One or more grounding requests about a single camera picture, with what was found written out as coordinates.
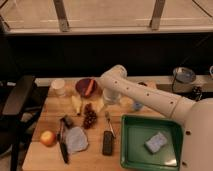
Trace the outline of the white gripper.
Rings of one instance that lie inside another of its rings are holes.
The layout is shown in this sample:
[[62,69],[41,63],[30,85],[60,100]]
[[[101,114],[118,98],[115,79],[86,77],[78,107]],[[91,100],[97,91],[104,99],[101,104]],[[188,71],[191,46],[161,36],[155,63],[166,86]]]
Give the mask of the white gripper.
[[[133,100],[128,97],[122,97],[118,92],[104,89],[103,90],[103,100],[108,105],[120,104],[122,107],[129,107],[132,105]],[[100,112],[104,107],[104,102],[102,99],[97,100],[93,103],[93,108],[96,112]]]

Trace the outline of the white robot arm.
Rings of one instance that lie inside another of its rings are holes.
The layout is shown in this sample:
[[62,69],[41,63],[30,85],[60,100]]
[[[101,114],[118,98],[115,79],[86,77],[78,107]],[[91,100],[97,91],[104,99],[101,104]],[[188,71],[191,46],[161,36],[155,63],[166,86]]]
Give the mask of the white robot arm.
[[213,98],[193,101],[142,86],[127,79],[127,70],[115,65],[99,77],[105,103],[128,96],[184,127],[180,171],[213,171]]

